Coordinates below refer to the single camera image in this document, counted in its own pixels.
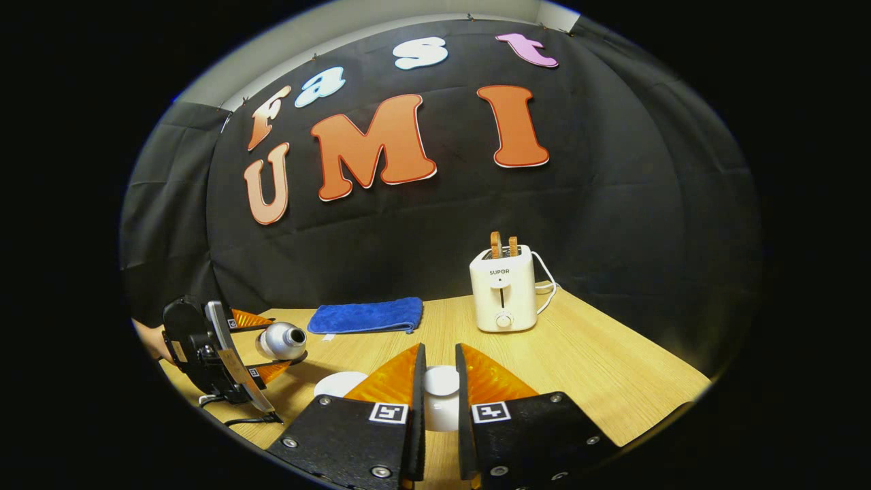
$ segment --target white cable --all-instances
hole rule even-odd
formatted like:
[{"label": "white cable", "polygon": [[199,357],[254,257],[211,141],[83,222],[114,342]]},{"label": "white cable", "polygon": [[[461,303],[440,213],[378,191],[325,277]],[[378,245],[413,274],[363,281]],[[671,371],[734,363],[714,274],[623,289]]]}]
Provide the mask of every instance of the white cable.
[{"label": "white cable", "polygon": [[557,293],[557,288],[559,288],[560,286],[559,286],[559,284],[557,284],[556,281],[553,280],[553,276],[550,275],[550,271],[547,269],[547,266],[544,265],[544,261],[542,260],[542,257],[537,252],[534,252],[534,251],[532,252],[532,254],[538,258],[538,263],[542,264],[542,268],[544,269],[544,272],[546,272],[547,276],[550,278],[550,284],[545,284],[543,286],[536,286],[536,289],[545,289],[545,288],[551,288],[551,287],[553,288],[553,291],[550,293],[550,296],[548,296],[547,301],[545,301],[544,304],[542,305],[542,307],[539,308],[538,311],[536,311],[536,315],[541,315],[541,312],[544,311],[544,309],[547,308],[547,305],[550,304],[550,300],[553,299],[553,296]]}]

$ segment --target blue cloth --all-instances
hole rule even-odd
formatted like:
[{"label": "blue cloth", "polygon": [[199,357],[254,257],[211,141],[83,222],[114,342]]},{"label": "blue cloth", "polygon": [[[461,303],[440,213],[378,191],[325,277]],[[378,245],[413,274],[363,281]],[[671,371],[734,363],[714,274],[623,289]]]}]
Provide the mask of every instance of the blue cloth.
[{"label": "blue cloth", "polygon": [[385,303],[324,305],[308,322],[317,334],[405,330],[413,332],[421,322],[423,301],[407,297]]}]

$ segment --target letter m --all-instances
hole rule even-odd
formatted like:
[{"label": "letter m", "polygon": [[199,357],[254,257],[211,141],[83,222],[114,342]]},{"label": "letter m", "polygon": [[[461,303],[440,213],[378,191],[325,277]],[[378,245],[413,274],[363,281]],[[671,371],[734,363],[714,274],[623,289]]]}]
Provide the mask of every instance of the letter m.
[{"label": "letter m", "polygon": [[364,188],[372,187],[375,168],[384,151],[381,180],[403,184],[428,179],[436,174],[436,163],[423,151],[417,129],[420,95],[400,95],[387,99],[375,110],[365,134],[344,114],[336,114],[312,127],[312,136],[321,143],[321,168],[324,185],[318,192],[322,201],[351,194],[353,185],[342,174],[341,165],[350,170]]}]

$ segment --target wooden table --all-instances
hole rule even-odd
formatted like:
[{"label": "wooden table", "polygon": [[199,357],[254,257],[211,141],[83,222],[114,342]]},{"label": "wooden table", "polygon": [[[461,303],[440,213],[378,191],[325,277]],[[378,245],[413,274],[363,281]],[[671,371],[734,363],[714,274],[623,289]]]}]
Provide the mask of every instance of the wooden table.
[{"label": "wooden table", "polygon": [[[549,290],[538,295],[544,304]],[[262,316],[308,325],[315,310],[267,310]],[[241,332],[233,341],[245,364],[266,362],[254,348],[259,332]],[[472,296],[427,301],[420,328],[404,331],[337,335],[308,334],[308,358],[291,366],[264,391],[285,425],[240,424],[232,429],[266,448],[287,423],[308,405],[314,385],[338,371],[369,374],[417,343],[426,345],[427,364],[455,363],[455,345],[480,350],[519,376],[539,393],[564,391],[618,446],[656,425],[679,405],[693,401],[710,380],[634,330],[559,289],[530,330],[487,333],[475,326]],[[171,364],[160,361],[172,383],[192,404],[203,394]],[[204,410],[221,421],[262,415],[250,404],[213,403]],[[422,490],[469,489],[459,480],[456,432],[426,433],[425,481]]]}]

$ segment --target hand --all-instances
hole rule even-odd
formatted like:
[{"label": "hand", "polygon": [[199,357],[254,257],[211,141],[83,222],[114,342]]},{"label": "hand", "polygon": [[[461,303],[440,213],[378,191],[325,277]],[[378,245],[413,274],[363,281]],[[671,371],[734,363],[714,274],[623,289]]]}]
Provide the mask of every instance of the hand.
[{"label": "hand", "polygon": [[142,340],[142,344],[152,357],[155,359],[162,357],[163,359],[166,359],[167,363],[175,365],[172,361],[172,355],[170,355],[169,349],[166,348],[166,342],[163,340],[163,325],[160,325],[156,329],[150,329],[142,323],[133,320],[133,326],[136,327],[136,333],[139,334],[139,339]]}]

